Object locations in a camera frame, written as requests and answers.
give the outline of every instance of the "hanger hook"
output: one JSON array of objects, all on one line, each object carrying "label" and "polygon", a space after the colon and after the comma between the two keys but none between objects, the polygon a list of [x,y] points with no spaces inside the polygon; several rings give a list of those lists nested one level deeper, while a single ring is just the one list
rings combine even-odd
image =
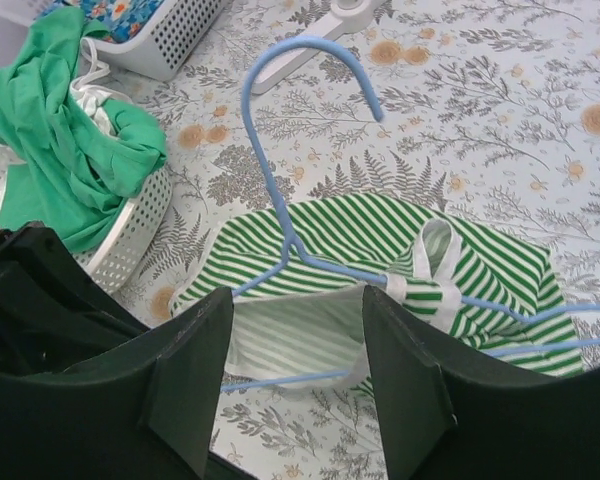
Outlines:
[{"label": "hanger hook", "polygon": [[284,198],[278,191],[275,178],[271,172],[271,168],[269,167],[269,163],[265,156],[262,145],[260,144],[260,140],[258,140],[256,129],[253,126],[253,119],[251,118],[251,89],[253,88],[253,83],[255,82],[257,76],[271,60],[279,55],[282,55],[283,53],[288,52],[289,50],[296,50],[298,48],[313,48],[316,50],[325,51],[347,65],[355,75],[360,87],[362,88],[362,93],[364,94],[369,108],[371,108],[373,118],[377,122],[380,122],[384,118],[384,113],[382,111],[382,107],[380,106],[380,102],[378,101],[378,97],[373,91],[371,82],[364,72],[362,65],[360,65],[360,62],[358,62],[356,57],[353,56],[350,51],[330,40],[325,40],[324,38],[320,37],[312,37],[309,35],[299,35],[294,38],[283,40],[264,52],[260,58],[258,58],[255,65],[251,67],[251,70],[249,70],[247,73],[247,78],[245,79],[242,87],[240,105],[242,110],[242,119],[244,121],[244,127],[247,130],[247,135],[249,136],[249,140],[251,141],[251,145],[253,146],[253,150],[258,159],[258,163],[260,163],[260,169],[264,174],[267,191],[271,197],[271,203],[273,204],[273,208],[277,213],[278,221],[280,222],[282,231],[285,237],[290,239],[295,238],[295,232],[291,224],[291,217],[289,216]]}]

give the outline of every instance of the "white laundry basket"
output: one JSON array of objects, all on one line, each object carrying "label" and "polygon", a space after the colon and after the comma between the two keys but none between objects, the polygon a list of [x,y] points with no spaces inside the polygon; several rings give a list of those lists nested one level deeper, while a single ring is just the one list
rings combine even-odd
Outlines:
[{"label": "white laundry basket", "polygon": [[[171,80],[228,0],[164,0],[131,40],[97,40],[101,60],[159,81]],[[52,0],[0,0],[0,16],[29,27]]]},{"label": "white laundry basket", "polygon": [[[22,163],[8,147],[0,146],[0,208],[7,186],[7,167]],[[149,248],[171,201],[171,180],[166,169],[150,175],[140,195],[127,200],[113,228],[100,244],[74,256],[104,291],[118,290]]]}]

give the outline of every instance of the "green shirt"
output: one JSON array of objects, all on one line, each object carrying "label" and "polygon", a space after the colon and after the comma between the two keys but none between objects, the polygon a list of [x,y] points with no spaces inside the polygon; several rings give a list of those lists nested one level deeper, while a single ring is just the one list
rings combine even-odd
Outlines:
[{"label": "green shirt", "polygon": [[40,220],[72,252],[98,246],[165,161],[165,134],[148,113],[107,100],[110,138],[69,93],[81,38],[103,31],[85,27],[79,8],[58,9],[34,23],[15,62],[0,69],[0,144],[26,162],[8,170],[0,226]]}]

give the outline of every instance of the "floral fabric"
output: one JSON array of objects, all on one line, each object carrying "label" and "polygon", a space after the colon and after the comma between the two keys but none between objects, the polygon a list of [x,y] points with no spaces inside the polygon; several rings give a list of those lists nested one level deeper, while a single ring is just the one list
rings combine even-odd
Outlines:
[{"label": "floral fabric", "polygon": [[53,0],[40,16],[58,8],[79,7],[86,20],[99,20],[109,29],[105,40],[124,43],[135,37],[164,0]]}]

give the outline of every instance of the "white plastic object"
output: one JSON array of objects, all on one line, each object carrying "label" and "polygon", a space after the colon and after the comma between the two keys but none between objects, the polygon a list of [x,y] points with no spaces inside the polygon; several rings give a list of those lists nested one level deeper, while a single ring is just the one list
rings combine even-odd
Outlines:
[{"label": "white plastic object", "polygon": [[[53,0],[0,0],[0,16],[25,27]],[[164,0],[131,40],[96,40],[100,58],[155,80],[171,80],[228,0]]]},{"label": "white plastic object", "polygon": [[[337,40],[344,34],[356,33],[367,28],[373,20],[373,12],[386,0],[333,0],[331,11],[312,23],[300,35]],[[268,92],[282,79],[304,65],[317,50],[302,48],[291,50],[271,61],[256,78],[251,90],[260,95]]]},{"label": "white plastic object", "polygon": [[[7,186],[7,167],[22,163],[8,147],[0,146],[0,208]],[[140,195],[127,200],[113,228],[99,247],[74,255],[105,292],[112,294],[129,279],[162,222],[171,201],[171,180],[161,168],[145,180]]]}]

